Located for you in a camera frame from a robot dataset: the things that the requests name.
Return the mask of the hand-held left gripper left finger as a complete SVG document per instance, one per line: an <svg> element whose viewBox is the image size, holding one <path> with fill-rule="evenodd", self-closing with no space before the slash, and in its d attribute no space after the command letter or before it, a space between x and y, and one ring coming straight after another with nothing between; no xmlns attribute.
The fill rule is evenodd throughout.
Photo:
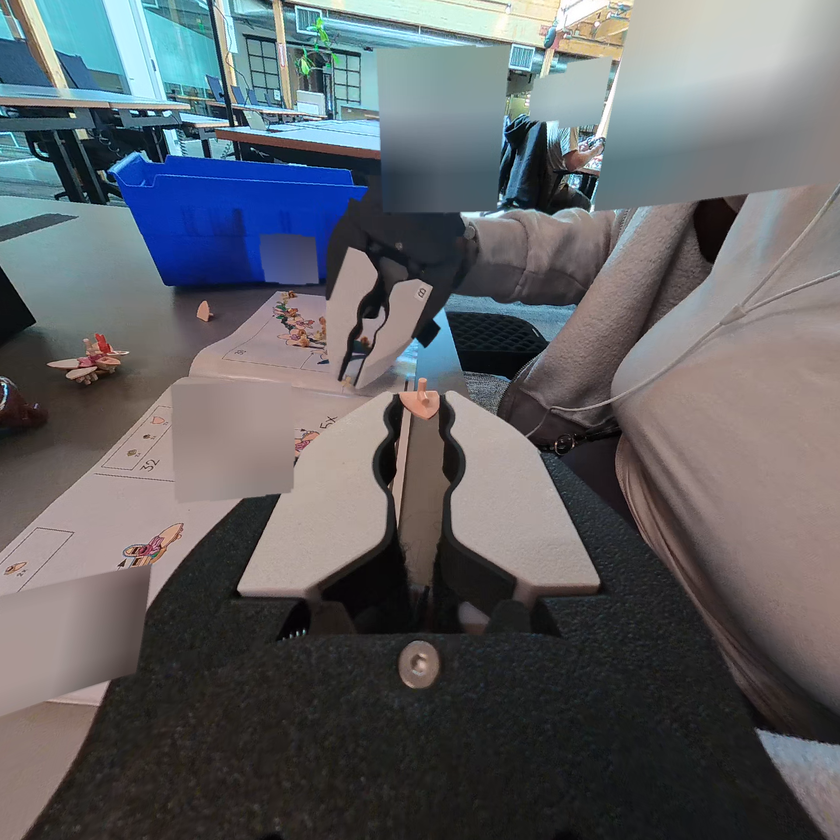
<svg viewBox="0 0 840 840"><path fill-rule="evenodd" d="M313 441L294 468L245 568L237 592L317 599L383 557L396 540L389 485L403 404L380 394Z"/></svg>

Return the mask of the black mesh office chair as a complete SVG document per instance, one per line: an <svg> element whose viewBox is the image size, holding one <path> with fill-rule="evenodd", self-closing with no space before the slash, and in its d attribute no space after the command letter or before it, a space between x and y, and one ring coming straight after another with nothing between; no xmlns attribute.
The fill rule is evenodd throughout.
<svg viewBox="0 0 840 840"><path fill-rule="evenodd" d="M549 342L530 322L484 312L450 312L448 325L463 371L514 379Z"/></svg>

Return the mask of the assembled toy brick flower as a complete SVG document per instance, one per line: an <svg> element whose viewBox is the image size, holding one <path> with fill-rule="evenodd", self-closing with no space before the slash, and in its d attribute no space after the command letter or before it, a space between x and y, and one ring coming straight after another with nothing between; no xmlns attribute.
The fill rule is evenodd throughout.
<svg viewBox="0 0 840 840"><path fill-rule="evenodd" d="M83 339L85 353L66 360L48 362L48 367L63 371L70 381L83 385L97 382L105 375L114 375L121 365L121 358L130 354L127 350L114 349L102 333Z"/></svg>

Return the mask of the dark toy set box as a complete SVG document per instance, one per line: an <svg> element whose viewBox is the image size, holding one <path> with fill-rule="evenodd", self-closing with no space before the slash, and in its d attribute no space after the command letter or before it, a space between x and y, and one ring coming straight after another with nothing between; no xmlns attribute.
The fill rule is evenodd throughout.
<svg viewBox="0 0 840 840"><path fill-rule="evenodd" d="M36 324L36 318L20 297L4 269L0 269L0 343L4 345Z"/></svg>

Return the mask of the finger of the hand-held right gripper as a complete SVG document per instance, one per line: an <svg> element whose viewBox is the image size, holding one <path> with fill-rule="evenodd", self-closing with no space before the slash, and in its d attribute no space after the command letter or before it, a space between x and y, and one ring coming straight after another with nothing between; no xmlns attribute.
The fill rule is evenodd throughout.
<svg viewBox="0 0 840 840"><path fill-rule="evenodd" d="M370 352L355 379L356 389L372 384L392 366L413 341L413 333L424 314L433 287L420 279L395 283L387 299L388 312L376 331Z"/></svg>
<svg viewBox="0 0 840 840"><path fill-rule="evenodd" d="M331 376L343 384L356 384L372 349L380 325L381 304L373 304L373 316L364 316L379 287L377 269L368 255L348 248L339 269L332 295L327 300L326 350Z"/></svg>

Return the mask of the green potted plant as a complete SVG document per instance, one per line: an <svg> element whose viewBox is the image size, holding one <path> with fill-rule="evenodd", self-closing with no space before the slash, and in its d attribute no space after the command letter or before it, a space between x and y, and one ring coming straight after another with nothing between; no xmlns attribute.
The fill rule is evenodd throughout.
<svg viewBox="0 0 840 840"><path fill-rule="evenodd" d="M323 18L316 16L309 23L303 34L310 38L311 44L301 47L301 55L295 61L298 75L305 78L309 78L316 69L330 66L332 55L332 41Z"/></svg>

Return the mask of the person's torso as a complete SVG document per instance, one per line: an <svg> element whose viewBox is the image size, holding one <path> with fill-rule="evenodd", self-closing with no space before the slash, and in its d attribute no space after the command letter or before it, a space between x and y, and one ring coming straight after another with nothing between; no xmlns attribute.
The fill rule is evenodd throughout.
<svg viewBox="0 0 840 840"><path fill-rule="evenodd" d="M499 415L537 444L615 422L566 461L626 508L759 714L838 742L838 186L617 212Z"/></svg>

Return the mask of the toy brick orchid plant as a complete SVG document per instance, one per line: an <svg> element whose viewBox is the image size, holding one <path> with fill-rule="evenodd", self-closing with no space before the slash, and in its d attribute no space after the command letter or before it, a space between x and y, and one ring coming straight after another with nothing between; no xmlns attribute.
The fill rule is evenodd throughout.
<svg viewBox="0 0 840 840"><path fill-rule="evenodd" d="M1 376L2 434L42 427L47 423L48 416L45 408L26 402L18 386L6 376Z"/></svg>

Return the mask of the toy brick instruction booklet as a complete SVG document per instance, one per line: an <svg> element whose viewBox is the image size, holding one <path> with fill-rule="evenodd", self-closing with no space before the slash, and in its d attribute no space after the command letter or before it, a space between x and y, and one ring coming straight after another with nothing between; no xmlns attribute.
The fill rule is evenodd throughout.
<svg viewBox="0 0 840 840"><path fill-rule="evenodd" d="M372 384L335 380L327 351L302 349L270 298L202 350L86 475L2 554L2 715L89 692L139 663L141 598L168 578L250 491L293 489L302 452L374 397L406 391L413 340ZM307 602L356 616L403 584L403 553Z"/></svg>

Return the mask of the grey office desk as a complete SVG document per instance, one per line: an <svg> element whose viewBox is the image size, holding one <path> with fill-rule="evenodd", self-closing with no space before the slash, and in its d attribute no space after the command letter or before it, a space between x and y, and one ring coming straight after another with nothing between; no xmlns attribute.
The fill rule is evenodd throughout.
<svg viewBox="0 0 840 840"><path fill-rule="evenodd" d="M3 132L23 133L32 141L45 141L49 158L73 203L105 205L105 182L95 173L79 132L98 129L141 132L143 148L162 163L169 153L159 132L177 129L190 106L178 101L157 101L127 94L88 89L1 86Z"/></svg>

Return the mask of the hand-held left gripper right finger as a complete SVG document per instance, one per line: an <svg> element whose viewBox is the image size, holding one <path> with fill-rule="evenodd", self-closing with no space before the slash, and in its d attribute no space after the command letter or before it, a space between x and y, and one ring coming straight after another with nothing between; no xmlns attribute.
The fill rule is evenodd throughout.
<svg viewBox="0 0 840 840"><path fill-rule="evenodd" d="M453 391L440 399L439 567L461 601L592 595L600 578L539 451Z"/></svg>

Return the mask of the blue plastic bin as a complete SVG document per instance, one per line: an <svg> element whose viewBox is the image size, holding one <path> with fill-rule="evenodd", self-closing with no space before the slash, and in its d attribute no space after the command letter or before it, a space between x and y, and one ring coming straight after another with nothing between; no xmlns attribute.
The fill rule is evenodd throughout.
<svg viewBox="0 0 840 840"><path fill-rule="evenodd" d="M332 231L366 188L349 171L133 153L114 176L169 287L324 280Z"/></svg>

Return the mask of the black jacket on chair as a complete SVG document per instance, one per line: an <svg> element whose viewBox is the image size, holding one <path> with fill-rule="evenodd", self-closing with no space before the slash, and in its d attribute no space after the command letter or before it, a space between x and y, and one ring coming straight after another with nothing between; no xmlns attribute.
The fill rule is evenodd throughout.
<svg viewBox="0 0 840 840"><path fill-rule="evenodd" d="M557 173L550 168L547 124L522 114L503 132L499 186L503 207L547 212Z"/></svg>

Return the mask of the person's right forearm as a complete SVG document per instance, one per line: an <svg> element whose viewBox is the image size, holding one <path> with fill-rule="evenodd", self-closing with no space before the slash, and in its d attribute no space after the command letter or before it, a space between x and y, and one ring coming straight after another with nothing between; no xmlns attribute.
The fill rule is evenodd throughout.
<svg viewBox="0 0 840 840"><path fill-rule="evenodd" d="M529 209L467 219L467 272L456 292L499 303L575 305L606 263L624 215Z"/></svg>

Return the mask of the wooden edged office desk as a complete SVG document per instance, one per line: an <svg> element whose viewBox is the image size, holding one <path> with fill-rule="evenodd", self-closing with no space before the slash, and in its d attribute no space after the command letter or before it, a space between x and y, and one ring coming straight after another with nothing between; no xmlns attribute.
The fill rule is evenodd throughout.
<svg viewBox="0 0 840 840"><path fill-rule="evenodd" d="M274 132L220 127L215 134L235 143L248 161L342 169L355 180L382 173L380 123L372 119L296 122Z"/></svg>

